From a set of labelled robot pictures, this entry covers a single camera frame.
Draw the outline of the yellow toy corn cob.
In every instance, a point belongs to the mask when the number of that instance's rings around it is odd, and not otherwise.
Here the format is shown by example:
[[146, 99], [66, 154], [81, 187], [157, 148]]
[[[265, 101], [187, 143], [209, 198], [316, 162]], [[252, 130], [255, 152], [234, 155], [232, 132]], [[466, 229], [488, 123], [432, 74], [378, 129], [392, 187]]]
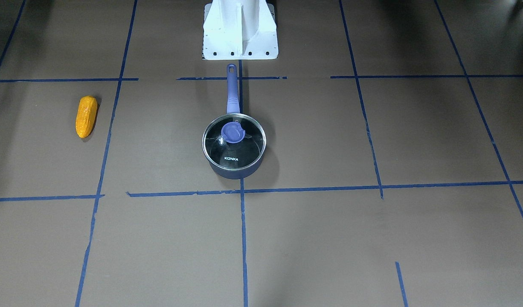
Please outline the yellow toy corn cob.
[[76, 134], [78, 137], [87, 138], [95, 124], [98, 102], [94, 96], [84, 96], [78, 104], [76, 114]]

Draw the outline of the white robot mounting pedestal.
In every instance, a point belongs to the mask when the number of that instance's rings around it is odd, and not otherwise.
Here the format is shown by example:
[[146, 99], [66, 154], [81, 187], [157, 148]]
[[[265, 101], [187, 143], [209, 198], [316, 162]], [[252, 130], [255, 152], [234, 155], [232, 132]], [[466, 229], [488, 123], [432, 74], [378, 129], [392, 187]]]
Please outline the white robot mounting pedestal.
[[275, 6], [265, 0], [213, 0], [206, 4], [202, 51], [209, 61], [278, 58]]

